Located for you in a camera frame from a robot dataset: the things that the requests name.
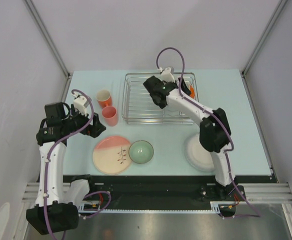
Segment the pink cream leaf plate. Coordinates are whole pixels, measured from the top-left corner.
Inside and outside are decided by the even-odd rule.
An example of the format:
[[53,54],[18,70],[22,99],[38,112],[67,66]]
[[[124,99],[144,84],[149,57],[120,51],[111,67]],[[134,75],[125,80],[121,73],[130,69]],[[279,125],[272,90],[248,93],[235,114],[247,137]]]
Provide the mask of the pink cream leaf plate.
[[92,154],[93,164],[97,170],[106,175],[118,175],[131,164],[129,148],[131,142],[119,135],[108,136],[101,140]]

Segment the green ceramic bowl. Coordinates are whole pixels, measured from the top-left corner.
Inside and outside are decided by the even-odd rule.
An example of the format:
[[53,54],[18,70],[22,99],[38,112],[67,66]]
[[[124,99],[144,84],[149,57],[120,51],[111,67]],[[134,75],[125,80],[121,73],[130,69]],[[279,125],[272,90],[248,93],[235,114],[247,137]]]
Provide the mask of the green ceramic bowl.
[[154,148],[148,141],[138,140],[131,144],[128,154],[134,163],[146,164],[153,158]]

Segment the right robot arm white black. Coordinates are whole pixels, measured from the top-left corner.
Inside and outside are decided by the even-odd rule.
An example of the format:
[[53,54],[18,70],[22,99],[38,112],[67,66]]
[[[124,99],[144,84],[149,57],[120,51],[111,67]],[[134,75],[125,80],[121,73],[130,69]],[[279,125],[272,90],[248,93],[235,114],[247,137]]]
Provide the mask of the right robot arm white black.
[[155,105],[161,109],[173,107],[199,126],[198,141],[210,153],[214,165],[217,196],[228,201],[236,191],[243,197],[228,155],[234,150],[234,142],[226,112],[222,108],[213,110],[192,98],[191,90],[182,77],[162,81],[153,75],[144,81],[143,86]]

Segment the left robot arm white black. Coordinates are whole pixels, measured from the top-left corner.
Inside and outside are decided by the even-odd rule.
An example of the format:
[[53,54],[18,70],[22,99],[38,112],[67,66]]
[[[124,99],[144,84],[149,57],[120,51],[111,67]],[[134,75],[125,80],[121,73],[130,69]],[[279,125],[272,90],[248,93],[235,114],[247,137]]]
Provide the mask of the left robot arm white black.
[[36,134],[40,152],[39,188],[34,207],[26,211],[26,219],[41,235],[75,229],[79,224],[78,207],[83,199],[91,200],[97,188],[81,178],[64,191],[63,163],[67,140],[75,134],[97,138],[106,127],[98,114],[88,113],[90,100],[81,96],[71,105],[64,102],[47,104],[46,117]]

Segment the white orange small bowl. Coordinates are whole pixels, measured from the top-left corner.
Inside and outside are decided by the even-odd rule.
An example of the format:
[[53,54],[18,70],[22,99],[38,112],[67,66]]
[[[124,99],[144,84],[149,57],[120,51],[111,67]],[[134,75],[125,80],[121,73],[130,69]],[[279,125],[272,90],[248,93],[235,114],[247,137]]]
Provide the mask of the white orange small bowl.
[[195,96],[196,96],[196,94],[195,94],[195,90],[194,90],[194,88],[193,88],[192,85],[189,86],[189,90],[190,90],[190,95],[189,95],[189,96],[190,96],[192,99],[194,99]]

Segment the white ribbed plate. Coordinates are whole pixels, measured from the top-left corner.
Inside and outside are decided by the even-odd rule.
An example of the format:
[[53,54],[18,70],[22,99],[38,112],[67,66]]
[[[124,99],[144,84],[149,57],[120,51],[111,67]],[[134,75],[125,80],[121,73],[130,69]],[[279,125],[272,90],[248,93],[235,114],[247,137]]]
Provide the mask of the white ribbed plate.
[[200,143],[200,134],[189,136],[184,142],[184,154],[186,160],[195,169],[202,172],[215,170],[211,154]]

